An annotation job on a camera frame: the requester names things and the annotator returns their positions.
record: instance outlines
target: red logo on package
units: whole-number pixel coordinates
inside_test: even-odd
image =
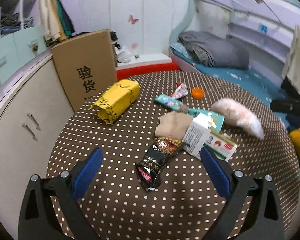
[[[138,170],[141,173],[142,177],[144,177],[146,179],[146,181],[150,181],[151,180],[151,176],[149,176],[148,174],[146,174],[140,167],[138,167]]]
[[[226,143],[226,144],[225,144],[225,148],[226,148],[227,150],[232,150],[232,145]]]

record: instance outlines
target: light green drawer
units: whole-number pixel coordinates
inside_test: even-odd
[[[21,63],[17,54],[13,35],[10,34],[0,39],[0,87],[20,67]]]
[[[16,32],[13,36],[22,66],[47,49],[41,25]],[[38,51],[33,51],[34,44],[38,45]]]

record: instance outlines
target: table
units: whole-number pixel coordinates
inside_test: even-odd
[[[102,150],[100,171],[86,197],[77,202],[102,239],[201,239],[223,208],[225,200],[218,196],[202,164],[186,152],[163,169],[162,185],[156,191],[146,192],[138,182],[134,163],[154,142],[158,118],[167,112],[154,104],[154,99],[173,92],[176,82],[184,82],[190,90],[205,90],[202,101],[191,96],[183,99],[190,107],[209,109],[214,102],[229,97],[258,116],[265,132],[263,141],[238,128],[223,126],[223,131],[238,144],[229,164],[247,176],[273,177],[285,229],[289,227],[298,202],[299,166],[287,132],[270,109],[240,87],[203,74],[156,72],[130,79],[141,86],[138,100],[113,125],[107,125],[95,115],[95,110],[89,110],[101,91],[65,125],[47,169],[47,177],[57,176],[63,170],[71,170],[95,147]],[[239,232],[250,200],[247,198],[231,236]],[[63,230],[72,236],[58,201],[53,199],[53,203]]]

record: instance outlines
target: red and white candy wrapper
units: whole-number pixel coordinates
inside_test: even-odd
[[[187,88],[186,84],[178,82],[177,86],[178,87],[174,91],[174,93],[170,95],[172,98],[180,99],[180,98],[183,98],[188,95],[188,88]]]

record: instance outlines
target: gray blanket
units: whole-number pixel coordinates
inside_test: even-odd
[[[248,69],[249,52],[239,44],[208,32],[188,31],[179,35],[187,50],[194,52],[200,63],[210,67]]]

